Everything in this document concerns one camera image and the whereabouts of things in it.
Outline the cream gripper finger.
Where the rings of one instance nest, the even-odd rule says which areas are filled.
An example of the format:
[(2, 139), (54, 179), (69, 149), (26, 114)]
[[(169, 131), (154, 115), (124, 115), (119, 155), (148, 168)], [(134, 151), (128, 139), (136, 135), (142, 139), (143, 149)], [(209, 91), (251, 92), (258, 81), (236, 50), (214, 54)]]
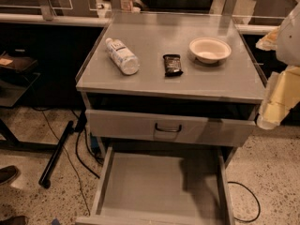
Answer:
[(300, 67), (287, 66), (268, 79), (264, 99), (259, 109), (257, 126), (273, 129), (300, 102)]
[(273, 29), (256, 43), (256, 48), (263, 51), (275, 51), (277, 49), (279, 26)]

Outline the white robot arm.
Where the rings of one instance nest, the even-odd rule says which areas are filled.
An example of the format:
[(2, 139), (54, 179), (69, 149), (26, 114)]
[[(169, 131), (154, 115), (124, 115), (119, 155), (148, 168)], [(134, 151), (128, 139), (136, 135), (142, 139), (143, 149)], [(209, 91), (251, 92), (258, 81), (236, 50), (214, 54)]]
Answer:
[(300, 4), (256, 47), (275, 51), (277, 60), (287, 65), (282, 72), (271, 73), (257, 118), (258, 127), (273, 129), (300, 102)]

